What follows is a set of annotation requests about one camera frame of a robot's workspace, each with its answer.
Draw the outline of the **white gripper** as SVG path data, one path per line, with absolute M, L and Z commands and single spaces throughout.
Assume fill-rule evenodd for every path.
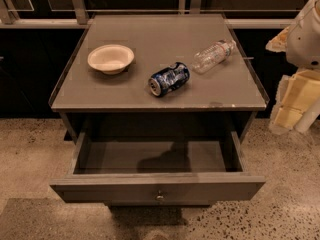
M 305 6 L 294 23 L 268 41 L 271 52 L 285 52 L 296 67 L 292 76 L 283 75 L 272 108 L 269 129 L 274 134 L 291 130 L 306 133 L 320 115 L 320 15 L 318 3 Z

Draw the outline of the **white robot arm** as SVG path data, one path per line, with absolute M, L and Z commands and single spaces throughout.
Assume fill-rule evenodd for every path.
M 279 82 L 269 129 L 274 134 L 305 133 L 320 115 L 320 0 L 309 0 L 266 49 L 284 52 L 287 62 L 297 67 Z

